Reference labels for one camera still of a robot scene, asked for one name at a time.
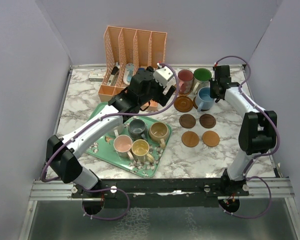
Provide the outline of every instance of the mug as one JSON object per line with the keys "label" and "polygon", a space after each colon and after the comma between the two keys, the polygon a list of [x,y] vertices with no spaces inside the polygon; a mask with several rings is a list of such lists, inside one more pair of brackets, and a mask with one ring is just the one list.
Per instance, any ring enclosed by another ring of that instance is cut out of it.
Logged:
{"label": "mug", "polygon": [[155,158],[149,153],[149,149],[149,144],[143,139],[135,141],[131,148],[133,155],[140,163],[144,163],[145,161],[154,163]]}
{"label": "mug", "polygon": [[159,143],[162,149],[166,148],[166,140],[169,136],[169,129],[163,122],[155,122],[149,129],[149,136],[152,141]]}
{"label": "mug", "polygon": [[210,97],[210,87],[203,87],[198,91],[195,98],[198,112],[201,110],[209,110],[215,103],[215,100]]}
{"label": "mug", "polygon": [[120,135],[115,138],[113,147],[119,157],[129,158],[131,161],[135,160],[130,150],[133,145],[131,137],[128,135]]}
{"label": "mug", "polygon": [[208,69],[198,68],[193,73],[193,85],[192,93],[197,94],[199,89],[207,87],[209,85],[209,79],[212,78],[212,74]]}
{"label": "mug", "polygon": [[188,69],[183,69],[178,73],[179,78],[179,93],[187,94],[191,91],[192,83],[194,80],[194,74]]}
{"label": "mug", "polygon": [[110,136],[118,137],[123,131],[125,126],[123,124],[120,124],[119,126],[116,126],[111,131],[108,132]]}
{"label": "mug", "polygon": [[133,140],[147,140],[147,125],[141,119],[134,119],[129,124],[128,133]]}

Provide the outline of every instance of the wooden coaster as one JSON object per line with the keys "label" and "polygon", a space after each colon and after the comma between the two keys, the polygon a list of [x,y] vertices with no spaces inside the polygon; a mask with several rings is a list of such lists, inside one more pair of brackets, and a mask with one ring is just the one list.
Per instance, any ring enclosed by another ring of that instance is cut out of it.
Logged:
{"label": "wooden coaster", "polygon": [[179,123],[185,129],[191,129],[196,125],[196,119],[191,114],[183,114],[179,118]]}
{"label": "wooden coaster", "polygon": [[181,92],[179,92],[178,96],[188,96],[190,93],[191,93],[191,90],[189,92],[187,92],[187,93],[181,93]]}
{"label": "wooden coaster", "polygon": [[182,140],[183,144],[189,148],[193,148],[193,147],[197,146],[199,143],[199,137],[193,131],[186,131],[182,135],[181,140]]}
{"label": "wooden coaster", "polygon": [[219,135],[214,131],[206,131],[202,135],[202,141],[208,147],[215,147],[220,143]]}
{"label": "wooden coaster", "polygon": [[194,99],[192,100],[192,104],[193,104],[193,106],[195,107],[195,109],[198,109],[198,106],[197,106],[197,104],[196,104],[196,97],[197,97],[197,96],[195,96]]}
{"label": "wooden coaster", "polygon": [[203,114],[199,118],[199,122],[202,127],[206,128],[206,129],[212,129],[216,125],[217,121],[214,116],[212,116],[210,114]]}
{"label": "wooden coaster", "polygon": [[192,100],[187,96],[178,96],[173,105],[181,113],[187,113],[193,108]]}

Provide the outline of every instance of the gray mug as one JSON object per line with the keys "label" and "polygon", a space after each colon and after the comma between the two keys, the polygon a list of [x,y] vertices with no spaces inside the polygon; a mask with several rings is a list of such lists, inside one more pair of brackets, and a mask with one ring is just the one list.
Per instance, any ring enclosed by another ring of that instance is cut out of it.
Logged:
{"label": "gray mug", "polygon": [[130,122],[128,133],[133,140],[143,139],[147,141],[147,125],[141,119],[134,119]]}

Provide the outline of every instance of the green mug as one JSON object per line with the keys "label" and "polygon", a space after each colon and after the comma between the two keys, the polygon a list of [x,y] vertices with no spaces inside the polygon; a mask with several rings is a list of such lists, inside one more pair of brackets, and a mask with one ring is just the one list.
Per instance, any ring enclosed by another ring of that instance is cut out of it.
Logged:
{"label": "green mug", "polygon": [[209,79],[212,73],[206,68],[198,68],[193,73],[192,93],[197,94],[199,89],[209,87]]}

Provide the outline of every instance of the gray wall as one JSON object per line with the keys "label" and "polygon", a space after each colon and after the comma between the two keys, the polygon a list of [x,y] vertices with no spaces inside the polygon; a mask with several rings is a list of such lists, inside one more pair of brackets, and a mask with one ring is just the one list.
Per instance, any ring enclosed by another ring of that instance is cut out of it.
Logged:
{"label": "gray wall", "polygon": [[34,0],[0,1],[0,240],[19,236],[69,65]]}
{"label": "gray wall", "polygon": [[284,0],[250,60],[257,103],[278,114],[274,159],[290,176],[300,212],[300,0]]}
{"label": "gray wall", "polygon": [[36,0],[74,64],[104,64],[104,32],[119,26],[168,32],[166,62],[250,59],[281,0]]}

